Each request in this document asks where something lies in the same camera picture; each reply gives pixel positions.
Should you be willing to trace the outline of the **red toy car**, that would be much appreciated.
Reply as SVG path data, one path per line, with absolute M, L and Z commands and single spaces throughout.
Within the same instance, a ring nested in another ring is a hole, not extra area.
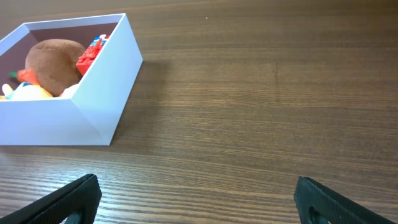
M 95 58 L 101 52 L 101 49 L 104 47 L 108 39 L 109 35 L 106 34 L 96 36 L 85 52 L 78 58 L 76 67 L 82 76 L 84 76 L 91 67 Z

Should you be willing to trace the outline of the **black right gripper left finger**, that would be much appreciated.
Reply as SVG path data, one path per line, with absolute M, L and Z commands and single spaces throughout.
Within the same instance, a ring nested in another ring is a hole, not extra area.
M 28 206 L 1 218 L 1 224 L 92 224 L 101 200 L 97 176 L 86 174 Z

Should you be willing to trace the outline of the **white box pink interior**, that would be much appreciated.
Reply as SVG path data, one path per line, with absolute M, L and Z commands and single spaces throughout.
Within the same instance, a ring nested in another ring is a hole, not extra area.
M 9 74 L 24 67 L 28 51 L 40 41 L 88 46 L 100 34 L 109 40 L 71 97 L 1 101 L 1 145 L 110 144 L 143 62 L 126 14 L 21 24 L 1 40 L 1 83 L 18 85 Z

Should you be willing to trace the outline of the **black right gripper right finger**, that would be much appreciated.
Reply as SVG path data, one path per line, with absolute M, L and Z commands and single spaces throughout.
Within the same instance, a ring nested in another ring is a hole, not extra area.
M 301 224 L 395 224 L 309 177 L 298 178 L 294 201 Z

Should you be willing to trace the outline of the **brown plush toy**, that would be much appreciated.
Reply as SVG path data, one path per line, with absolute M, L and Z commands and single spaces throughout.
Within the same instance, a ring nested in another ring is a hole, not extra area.
M 85 50 L 73 40 L 43 40 L 29 50 L 25 69 L 33 70 L 39 85 L 52 96 L 59 96 L 82 79 L 76 63 Z

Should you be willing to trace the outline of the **blue yellow duck toy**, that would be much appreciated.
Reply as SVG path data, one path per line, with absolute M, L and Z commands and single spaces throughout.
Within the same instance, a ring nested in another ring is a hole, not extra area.
M 3 84 L 1 89 L 4 95 L 1 95 L 1 100 L 27 101 L 53 98 L 52 94 L 40 86 L 32 69 L 11 72 L 10 76 L 16 78 L 20 84 L 15 90 L 10 85 Z

